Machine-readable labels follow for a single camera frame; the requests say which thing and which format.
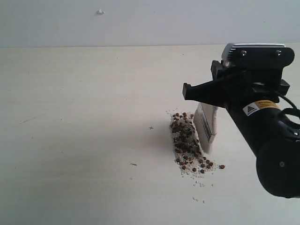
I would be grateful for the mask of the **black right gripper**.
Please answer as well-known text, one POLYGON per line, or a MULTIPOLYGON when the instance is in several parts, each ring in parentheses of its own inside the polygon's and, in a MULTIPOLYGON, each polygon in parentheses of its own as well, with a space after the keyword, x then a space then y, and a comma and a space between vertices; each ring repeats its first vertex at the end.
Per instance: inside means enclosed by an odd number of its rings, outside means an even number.
POLYGON ((282 68, 239 68, 228 60, 213 60, 210 68, 212 81, 196 86, 183 83, 185 100, 225 108, 232 117, 237 114, 252 116, 266 111, 272 117, 282 113, 278 107, 290 87, 282 79, 282 68))

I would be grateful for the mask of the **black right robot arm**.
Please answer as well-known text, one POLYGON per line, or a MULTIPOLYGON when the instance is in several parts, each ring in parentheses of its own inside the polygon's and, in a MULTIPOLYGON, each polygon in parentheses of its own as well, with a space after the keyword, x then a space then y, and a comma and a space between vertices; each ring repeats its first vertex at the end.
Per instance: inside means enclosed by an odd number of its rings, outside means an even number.
POLYGON ((280 109, 289 84, 282 68, 211 65, 212 81, 183 85, 183 97, 225 108, 256 157, 256 171, 263 188, 274 196, 300 196, 300 126, 289 116, 294 106, 280 109))

